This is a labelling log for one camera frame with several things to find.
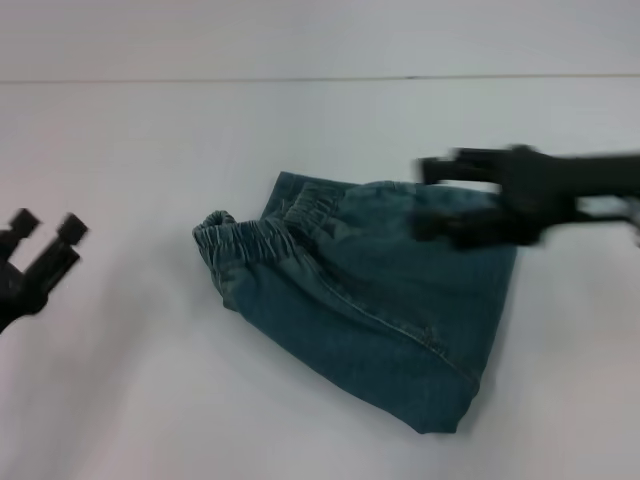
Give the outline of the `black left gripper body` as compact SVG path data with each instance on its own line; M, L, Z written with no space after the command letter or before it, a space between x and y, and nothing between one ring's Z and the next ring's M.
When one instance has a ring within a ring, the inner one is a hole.
M51 262L37 260L24 272L1 261L1 332L16 320L39 313L49 300Z

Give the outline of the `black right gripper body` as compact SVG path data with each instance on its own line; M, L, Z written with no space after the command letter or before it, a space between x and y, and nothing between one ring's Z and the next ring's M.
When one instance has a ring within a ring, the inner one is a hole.
M555 157L527 146L506 150L496 176L500 191L499 238L529 246L557 225L625 222L639 226L639 154ZM583 198L615 197L621 210L589 214Z

